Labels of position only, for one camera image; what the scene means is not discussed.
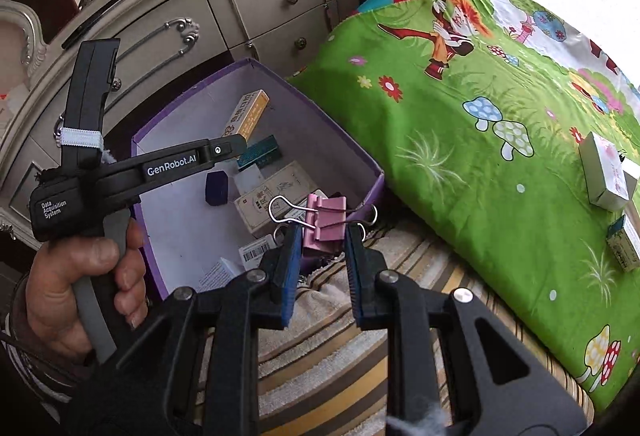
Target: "colorful fabric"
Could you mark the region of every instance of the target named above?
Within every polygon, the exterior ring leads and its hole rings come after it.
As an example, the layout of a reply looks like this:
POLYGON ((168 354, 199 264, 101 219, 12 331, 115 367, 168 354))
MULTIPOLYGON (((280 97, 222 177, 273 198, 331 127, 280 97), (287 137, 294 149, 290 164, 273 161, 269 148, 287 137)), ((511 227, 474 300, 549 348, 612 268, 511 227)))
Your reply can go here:
POLYGON ((606 244, 620 214, 589 204, 578 144, 639 162, 640 93, 532 0, 404 0, 329 40, 292 83, 606 407, 640 355, 640 272, 606 244))

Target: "finger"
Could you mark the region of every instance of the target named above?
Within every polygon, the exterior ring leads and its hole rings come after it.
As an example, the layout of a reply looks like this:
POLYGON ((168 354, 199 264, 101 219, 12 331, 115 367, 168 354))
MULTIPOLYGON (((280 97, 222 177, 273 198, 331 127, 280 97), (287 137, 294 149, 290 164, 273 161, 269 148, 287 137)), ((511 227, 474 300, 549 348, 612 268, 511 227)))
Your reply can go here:
POLYGON ((134 311, 131 315, 127 316, 127 323, 133 329, 136 329, 142 321, 146 318, 146 314, 148 313, 148 307, 146 306, 146 301, 144 301, 136 311, 134 311))
POLYGON ((127 227, 127 248, 141 248, 145 244, 146 235, 135 220, 129 220, 127 227))
POLYGON ((31 272, 37 288, 45 293, 64 293, 82 276, 105 274, 118 262, 118 245, 107 238, 75 236, 45 245, 36 254, 31 272))
POLYGON ((122 315, 129 316, 145 302, 145 282, 139 281, 129 291, 119 291, 113 300, 116 310, 122 315))
POLYGON ((145 276, 145 261, 137 248, 130 248, 116 266, 114 277, 118 288, 130 290, 145 276))

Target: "blue box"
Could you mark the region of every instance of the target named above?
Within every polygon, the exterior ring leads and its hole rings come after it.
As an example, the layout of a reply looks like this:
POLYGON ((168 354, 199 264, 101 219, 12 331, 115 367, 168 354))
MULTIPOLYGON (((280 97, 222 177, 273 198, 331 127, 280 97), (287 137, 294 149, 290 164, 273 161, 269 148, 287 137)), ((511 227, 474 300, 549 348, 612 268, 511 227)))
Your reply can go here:
POLYGON ((258 166, 258 169, 261 169, 280 158, 282 158, 282 153, 278 147, 278 142, 271 135, 247 147, 244 154, 238 157, 238 170, 243 171, 254 163, 258 166))

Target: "bed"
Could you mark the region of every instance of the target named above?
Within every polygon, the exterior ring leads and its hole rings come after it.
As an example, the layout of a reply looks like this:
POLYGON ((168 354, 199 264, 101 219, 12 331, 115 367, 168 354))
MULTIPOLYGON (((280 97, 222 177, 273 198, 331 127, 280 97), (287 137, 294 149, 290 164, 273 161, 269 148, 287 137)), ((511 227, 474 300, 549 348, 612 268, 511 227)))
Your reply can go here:
POLYGON ((640 274, 606 245, 619 214, 589 204, 578 145, 640 160, 615 62, 532 0, 368 0, 291 82, 604 410, 638 361, 640 274))

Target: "pink binder clip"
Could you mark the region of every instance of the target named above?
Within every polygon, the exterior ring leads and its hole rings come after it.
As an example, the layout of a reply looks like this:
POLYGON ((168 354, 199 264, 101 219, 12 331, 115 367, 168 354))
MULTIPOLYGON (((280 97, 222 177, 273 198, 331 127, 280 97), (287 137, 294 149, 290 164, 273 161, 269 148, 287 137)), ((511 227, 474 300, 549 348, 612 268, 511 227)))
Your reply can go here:
MULTIPOLYGON (((326 254, 338 254, 342 251, 342 243, 344 241, 344 233, 347 220, 347 213, 355 212, 355 210, 347 210, 347 198, 339 196, 337 198, 322 198, 315 194, 309 194, 306 200, 306 207, 294 205, 284 196, 276 196, 269 202, 269 215, 274 223, 298 223, 303 225, 302 247, 316 252, 324 252, 326 254), (290 217, 277 219, 271 206, 276 200, 284 200, 292 209, 304 210, 305 220, 290 217)), ((364 220, 353 220, 360 225, 362 229, 362 240, 366 236, 364 225, 373 226, 378 219, 378 210, 374 205, 371 206, 374 213, 373 220, 368 222, 364 220)), ((273 235, 279 230, 277 226, 273 235)))
POLYGON ((347 220, 347 198, 322 198, 309 194, 306 199, 305 222, 315 228, 305 228, 302 247, 334 254, 344 241, 347 220))

